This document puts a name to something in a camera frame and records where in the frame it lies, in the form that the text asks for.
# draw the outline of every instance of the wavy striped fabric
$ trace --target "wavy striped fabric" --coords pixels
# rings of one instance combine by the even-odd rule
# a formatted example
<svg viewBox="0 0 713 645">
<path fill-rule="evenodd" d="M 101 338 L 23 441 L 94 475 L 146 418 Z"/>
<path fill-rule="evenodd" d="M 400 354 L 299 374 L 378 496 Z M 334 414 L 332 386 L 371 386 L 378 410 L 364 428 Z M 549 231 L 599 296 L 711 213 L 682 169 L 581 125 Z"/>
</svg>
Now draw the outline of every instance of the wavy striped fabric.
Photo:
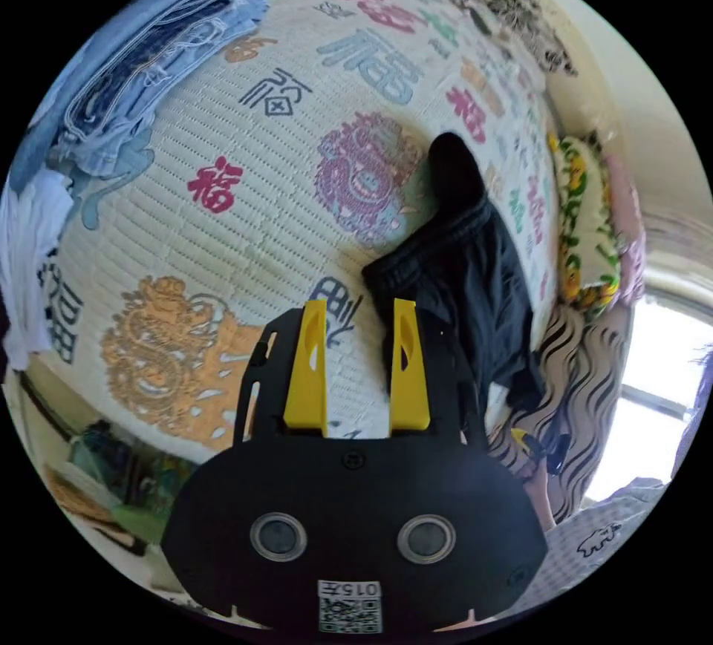
<svg viewBox="0 0 713 645">
<path fill-rule="evenodd" d="M 607 444 L 619 401 L 631 339 L 633 311 L 623 304 L 585 326 L 561 431 L 572 436 L 562 472 L 547 485 L 557 523 L 579 510 Z"/>
<path fill-rule="evenodd" d="M 516 472 L 524 467 L 527 458 L 512 438 L 510 430 L 521 428 L 545 445 L 550 426 L 559 420 L 559 407 L 573 376 L 574 361 L 584 328 L 582 314 L 563 304 L 554 306 L 540 346 L 540 368 L 547 386 L 540 407 L 534 413 L 513 412 L 504 429 L 498 432 L 490 444 L 491 456 L 511 471 Z"/>
<path fill-rule="evenodd" d="M 545 446 L 566 433 L 570 448 L 547 491 L 557 523 L 579 510 L 609 437 L 631 337 L 632 311 L 617 305 L 586 324 L 582 315 L 555 306 L 541 346 L 547 392 L 534 413 L 512 413 L 490 445 L 490 454 L 513 472 L 527 462 L 511 428 Z"/>
</svg>

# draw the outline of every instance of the pile of clothes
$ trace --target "pile of clothes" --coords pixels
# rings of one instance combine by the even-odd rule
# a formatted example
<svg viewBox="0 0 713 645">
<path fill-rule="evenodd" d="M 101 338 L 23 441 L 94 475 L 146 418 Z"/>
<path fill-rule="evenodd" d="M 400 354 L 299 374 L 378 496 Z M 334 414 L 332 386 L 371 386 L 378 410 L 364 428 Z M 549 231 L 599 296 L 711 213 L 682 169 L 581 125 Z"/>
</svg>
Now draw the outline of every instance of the pile of clothes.
<svg viewBox="0 0 713 645">
<path fill-rule="evenodd" d="M 429 167 L 436 215 L 362 275 L 387 330 L 386 374 L 394 299 L 415 301 L 453 327 L 472 371 L 473 412 L 484 430 L 493 382 L 509 389 L 515 410 L 540 405 L 544 382 L 539 356 L 530 351 L 533 310 L 518 251 L 465 142 L 453 133 L 437 137 Z"/>
<path fill-rule="evenodd" d="M 27 368 L 30 353 L 50 348 L 36 274 L 59 242 L 73 194 L 93 177 L 119 177 L 120 150 L 151 125 L 166 93 L 225 44 L 252 33 L 267 6 L 267 0 L 134 0 L 53 83 L 0 200 L 0 292 L 10 324 L 3 349 L 14 370 Z"/>
</svg>

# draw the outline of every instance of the black cloth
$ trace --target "black cloth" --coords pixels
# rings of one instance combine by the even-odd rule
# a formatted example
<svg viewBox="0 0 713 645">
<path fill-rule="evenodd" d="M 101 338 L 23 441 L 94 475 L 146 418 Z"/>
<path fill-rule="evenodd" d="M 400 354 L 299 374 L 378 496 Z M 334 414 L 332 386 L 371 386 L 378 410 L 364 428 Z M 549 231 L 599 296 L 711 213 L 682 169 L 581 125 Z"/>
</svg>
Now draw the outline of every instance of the black cloth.
<svg viewBox="0 0 713 645">
<path fill-rule="evenodd" d="M 536 410 L 544 395 L 539 356 L 530 351 L 533 310 L 517 249 L 487 197 L 478 164 L 461 138 L 440 135 L 429 149 L 436 215 L 391 254 L 362 270 L 387 329 L 391 375 L 394 299 L 415 301 L 453 326 L 473 373 L 478 403 L 491 382 L 508 404 Z"/>
</svg>

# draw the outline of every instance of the white cloth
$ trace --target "white cloth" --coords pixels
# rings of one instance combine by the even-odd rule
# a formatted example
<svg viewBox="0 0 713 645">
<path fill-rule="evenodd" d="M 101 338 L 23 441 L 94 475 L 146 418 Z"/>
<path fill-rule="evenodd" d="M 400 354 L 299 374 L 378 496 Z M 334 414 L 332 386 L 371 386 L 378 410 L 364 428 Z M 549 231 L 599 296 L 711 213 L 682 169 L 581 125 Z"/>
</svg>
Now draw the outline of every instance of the white cloth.
<svg viewBox="0 0 713 645">
<path fill-rule="evenodd" d="M 550 529 L 542 566 L 517 603 L 499 617 L 529 610 L 579 585 L 639 528 L 665 490 L 658 479 L 637 477 Z"/>
<path fill-rule="evenodd" d="M 37 272 L 74 203 L 63 180 L 43 167 L 19 197 L 8 184 L 0 197 L 0 290 L 10 322 L 2 344 L 13 370 L 52 346 Z"/>
</svg>

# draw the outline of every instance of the screw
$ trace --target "screw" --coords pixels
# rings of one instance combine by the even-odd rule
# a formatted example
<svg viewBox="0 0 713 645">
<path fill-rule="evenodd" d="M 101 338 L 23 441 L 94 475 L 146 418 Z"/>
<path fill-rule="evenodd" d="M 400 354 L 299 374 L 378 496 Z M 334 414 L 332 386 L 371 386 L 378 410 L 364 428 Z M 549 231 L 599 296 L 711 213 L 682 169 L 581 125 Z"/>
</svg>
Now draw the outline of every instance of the screw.
<svg viewBox="0 0 713 645">
<path fill-rule="evenodd" d="M 342 464 L 347 469 L 360 469 L 366 464 L 366 458 L 361 452 L 349 450 L 349 452 L 342 457 Z"/>
</svg>

